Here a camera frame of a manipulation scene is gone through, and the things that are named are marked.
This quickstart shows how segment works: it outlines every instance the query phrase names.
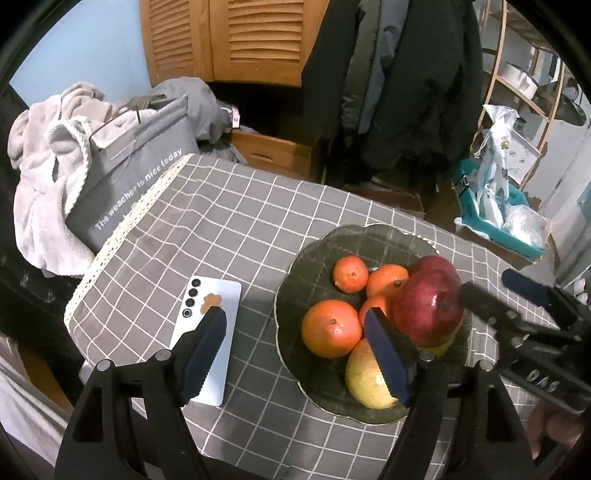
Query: fruit bowl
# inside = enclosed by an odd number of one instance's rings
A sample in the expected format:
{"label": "fruit bowl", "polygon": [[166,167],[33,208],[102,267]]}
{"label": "fruit bowl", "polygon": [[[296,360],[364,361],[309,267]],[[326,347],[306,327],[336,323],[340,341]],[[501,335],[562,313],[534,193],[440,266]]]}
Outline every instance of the fruit bowl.
{"label": "fruit bowl", "polygon": [[[297,380],[302,392],[321,409],[370,425],[392,423],[405,417],[408,410],[396,403],[374,410],[357,402],[345,385],[347,357],[324,359],[311,353],[301,338],[301,323],[308,309],[327,299],[338,299],[359,310],[365,293],[343,293],[333,282],[332,270],[340,258],[360,257],[370,270],[385,264],[409,266],[420,257],[438,255],[431,242],[389,225],[365,227],[343,225],[324,238],[307,245],[296,256],[275,295],[277,351]],[[464,313],[462,325],[444,361],[464,365],[472,316]]]}

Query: red pomegranate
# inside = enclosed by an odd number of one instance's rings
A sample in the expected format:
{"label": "red pomegranate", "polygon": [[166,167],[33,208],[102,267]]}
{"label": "red pomegranate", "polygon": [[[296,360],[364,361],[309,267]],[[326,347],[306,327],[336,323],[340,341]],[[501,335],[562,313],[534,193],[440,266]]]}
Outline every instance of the red pomegranate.
{"label": "red pomegranate", "polygon": [[452,263],[438,255],[427,255],[426,257],[419,258],[408,268],[408,275],[414,275],[421,270],[443,270],[452,277],[458,276]]}
{"label": "red pomegranate", "polygon": [[460,279],[443,270],[420,270],[402,287],[392,305],[396,328],[422,348],[440,346],[450,340],[462,321],[457,302]]}

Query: lace trim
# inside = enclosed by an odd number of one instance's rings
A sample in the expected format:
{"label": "lace trim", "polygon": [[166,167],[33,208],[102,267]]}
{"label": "lace trim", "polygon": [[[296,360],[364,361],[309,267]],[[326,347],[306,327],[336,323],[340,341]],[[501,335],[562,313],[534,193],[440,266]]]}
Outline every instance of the lace trim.
{"label": "lace trim", "polygon": [[92,265],[88,269],[88,272],[82,278],[80,284],[76,287],[73,297],[66,306],[66,312],[64,314],[64,323],[69,332],[70,322],[74,316],[74,312],[78,308],[78,305],[82,302],[85,295],[95,284],[97,278],[105,269],[107,264],[115,256],[119,247],[123,244],[125,237],[132,231],[139,221],[144,218],[145,214],[152,208],[152,205],[156,203],[156,200],[164,193],[169,187],[173,180],[177,177],[183,167],[189,162],[194,154],[185,155],[181,157],[172,167],[170,167],[164,175],[162,175],[150,189],[144,193],[133,209],[125,215],[121,223],[113,231],[113,234],[107,239],[103,247],[96,255]]}

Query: table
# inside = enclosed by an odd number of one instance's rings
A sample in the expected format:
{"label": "table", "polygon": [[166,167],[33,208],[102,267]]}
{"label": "table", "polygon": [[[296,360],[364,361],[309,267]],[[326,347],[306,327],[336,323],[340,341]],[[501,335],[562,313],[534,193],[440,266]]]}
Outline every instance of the table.
{"label": "table", "polygon": [[[168,347],[191,275],[241,282],[223,406],[191,402],[183,413],[200,451],[267,478],[375,480],[402,426],[364,426],[317,408],[275,348],[280,281],[303,246],[337,225],[379,222],[420,235],[462,281],[488,288],[527,320],[549,324],[543,309],[502,286],[509,265],[494,254],[353,194],[198,155],[183,157],[154,188],[97,256],[69,304],[66,326],[92,365],[103,358],[143,361]],[[471,365],[496,359],[496,342],[478,318],[469,348]],[[535,398],[508,389],[527,418]],[[134,407],[142,410],[142,402]],[[446,406],[428,479],[442,469],[455,409]]]}

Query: hand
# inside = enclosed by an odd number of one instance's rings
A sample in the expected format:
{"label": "hand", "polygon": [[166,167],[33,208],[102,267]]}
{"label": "hand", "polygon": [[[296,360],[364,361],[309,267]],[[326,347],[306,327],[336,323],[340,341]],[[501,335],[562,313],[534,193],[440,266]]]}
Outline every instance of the hand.
{"label": "hand", "polygon": [[540,441],[548,436],[571,449],[583,433],[581,417],[540,400],[532,410],[525,427],[525,438],[530,443],[531,456],[540,454]]}

